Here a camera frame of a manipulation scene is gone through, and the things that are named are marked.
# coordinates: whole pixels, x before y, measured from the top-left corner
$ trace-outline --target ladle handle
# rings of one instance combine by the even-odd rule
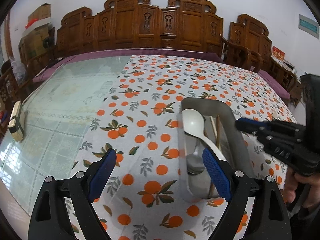
[[[227,161],[227,159],[222,154],[222,152],[218,149],[218,147],[209,138],[207,138],[206,136],[202,136],[200,139],[203,140],[212,149],[212,151],[218,157],[219,160]]]

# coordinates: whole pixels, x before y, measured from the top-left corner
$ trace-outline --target silver bolt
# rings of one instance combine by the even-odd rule
[[[76,173],[76,177],[77,178],[82,178],[84,176],[84,172],[83,171],[78,171],[77,173]]]
[[[52,180],[52,176],[48,176],[44,179],[45,182],[50,182]]]
[[[269,182],[274,182],[275,179],[274,179],[272,176],[268,176],[268,177],[267,177],[267,181],[269,181]]]
[[[244,175],[242,171],[236,171],[235,174],[239,178],[243,177],[243,175]]]

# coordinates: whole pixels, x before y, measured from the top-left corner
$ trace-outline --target purple cloth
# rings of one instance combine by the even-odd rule
[[[290,99],[290,94],[266,71],[260,70],[258,74],[268,83],[268,85],[278,94],[280,98]]]
[[[116,56],[130,56],[130,55],[165,55],[165,56],[176,56],[176,57],[189,57],[197,58],[208,61],[214,61],[218,63],[224,63],[223,60],[218,57],[215,53],[210,52],[196,52],[187,50],[175,50],[175,49],[113,49],[83,53],[80,55],[66,57],[58,62],[53,67],[44,71],[39,76],[33,79],[34,83],[42,82],[47,80],[58,67],[64,63],[78,62],[88,59],[102,58],[102,57],[116,57]]]

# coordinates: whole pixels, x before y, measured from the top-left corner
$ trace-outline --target table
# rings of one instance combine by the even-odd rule
[[[31,215],[44,178],[69,178],[101,102],[130,56],[66,63],[24,104],[25,138],[7,132],[0,145],[0,177]]]
[[[222,216],[223,199],[187,203],[179,195],[176,128],[184,97],[221,100],[236,118],[295,121],[255,73],[193,58],[133,55],[97,110],[99,122],[84,136],[90,147],[78,151],[71,171],[85,171],[107,147],[116,150],[116,167],[93,203],[112,239],[205,239]],[[252,136],[244,139],[255,174],[272,175],[283,187],[286,166],[263,153]],[[236,239],[244,234],[252,204],[248,201]],[[72,214],[70,200],[68,206]],[[83,239],[75,216],[70,220]]]

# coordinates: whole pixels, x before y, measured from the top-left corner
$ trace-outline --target glass tabletop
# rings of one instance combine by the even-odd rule
[[[68,178],[79,149],[91,147],[84,135],[99,121],[97,110],[129,58],[64,64],[23,105],[24,139],[16,142],[5,134],[0,177],[29,215],[44,178]]]

